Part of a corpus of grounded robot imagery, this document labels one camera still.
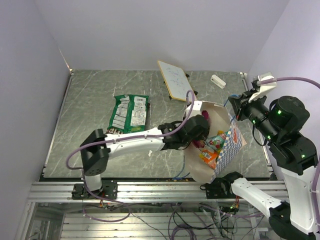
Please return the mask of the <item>blue checkered paper bag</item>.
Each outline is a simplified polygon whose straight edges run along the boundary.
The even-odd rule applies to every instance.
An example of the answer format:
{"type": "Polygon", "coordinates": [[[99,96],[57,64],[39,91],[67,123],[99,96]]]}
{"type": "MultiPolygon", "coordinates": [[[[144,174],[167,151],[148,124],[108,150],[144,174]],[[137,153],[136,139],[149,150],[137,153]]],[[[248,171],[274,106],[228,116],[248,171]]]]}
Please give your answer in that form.
{"type": "Polygon", "coordinates": [[[196,100],[186,108],[191,117],[200,115],[209,125],[207,136],[193,140],[183,150],[186,171],[197,182],[210,184],[247,144],[227,108],[215,102],[196,100]]]}

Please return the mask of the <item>purple candy bag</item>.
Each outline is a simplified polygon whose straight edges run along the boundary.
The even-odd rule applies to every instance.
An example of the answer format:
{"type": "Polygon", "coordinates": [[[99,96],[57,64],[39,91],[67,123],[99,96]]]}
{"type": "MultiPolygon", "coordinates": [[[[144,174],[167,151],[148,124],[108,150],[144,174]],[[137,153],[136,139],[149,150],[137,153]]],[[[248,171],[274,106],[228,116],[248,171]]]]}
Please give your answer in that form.
{"type": "Polygon", "coordinates": [[[196,116],[196,123],[192,143],[196,148],[201,149],[205,146],[205,140],[210,132],[211,119],[207,110],[203,110],[201,116],[196,116]]]}

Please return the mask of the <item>orange snack packet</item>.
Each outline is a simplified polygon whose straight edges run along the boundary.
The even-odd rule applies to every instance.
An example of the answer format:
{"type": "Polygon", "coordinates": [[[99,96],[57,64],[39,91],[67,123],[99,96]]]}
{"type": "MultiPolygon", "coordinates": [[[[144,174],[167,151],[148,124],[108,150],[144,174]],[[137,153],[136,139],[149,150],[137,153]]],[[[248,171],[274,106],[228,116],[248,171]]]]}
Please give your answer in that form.
{"type": "Polygon", "coordinates": [[[203,149],[199,154],[199,157],[212,169],[217,167],[217,159],[219,154],[216,151],[203,149]]]}

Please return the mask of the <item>green snack packet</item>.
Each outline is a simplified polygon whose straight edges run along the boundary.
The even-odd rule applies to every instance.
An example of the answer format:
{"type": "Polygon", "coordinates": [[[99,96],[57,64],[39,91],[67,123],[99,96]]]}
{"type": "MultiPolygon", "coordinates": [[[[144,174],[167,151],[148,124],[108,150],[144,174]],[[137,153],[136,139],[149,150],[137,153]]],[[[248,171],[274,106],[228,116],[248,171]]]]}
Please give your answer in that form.
{"type": "Polygon", "coordinates": [[[114,96],[115,105],[106,130],[108,134],[142,132],[146,128],[149,96],[122,94],[114,96]]]}

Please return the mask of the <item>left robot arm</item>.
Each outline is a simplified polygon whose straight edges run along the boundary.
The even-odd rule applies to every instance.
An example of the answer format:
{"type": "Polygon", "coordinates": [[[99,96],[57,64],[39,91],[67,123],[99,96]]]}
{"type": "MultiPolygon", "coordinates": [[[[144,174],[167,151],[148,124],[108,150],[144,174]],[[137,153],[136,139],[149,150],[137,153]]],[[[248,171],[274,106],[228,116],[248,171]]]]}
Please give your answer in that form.
{"type": "Polygon", "coordinates": [[[72,152],[72,155],[81,155],[82,166],[79,170],[82,172],[84,192],[91,199],[108,196],[101,174],[111,159],[139,151],[183,150],[191,142],[205,139],[209,131],[208,120],[199,114],[141,132],[104,134],[97,129],[72,152]]]}

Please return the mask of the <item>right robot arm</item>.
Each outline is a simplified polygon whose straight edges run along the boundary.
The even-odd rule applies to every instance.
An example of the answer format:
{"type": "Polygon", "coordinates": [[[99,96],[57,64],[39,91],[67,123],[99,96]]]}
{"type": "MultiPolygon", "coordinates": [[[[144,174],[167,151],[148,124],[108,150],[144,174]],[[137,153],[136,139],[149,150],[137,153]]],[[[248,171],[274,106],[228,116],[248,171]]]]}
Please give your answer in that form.
{"type": "Polygon", "coordinates": [[[234,171],[204,188],[218,190],[226,198],[245,199],[267,219],[272,230],[285,240],[317,240],[320,237],[320,208],[317,187],[320,165],[315,144],[301,134],[310,117],[296,97],[282,96],[265,106],[266,97],[251,100],[248,93],[228,101],[238,121],[249,120],[265,138],[265,144],[283,175],[288,201],[273,198],[234,171]]]}

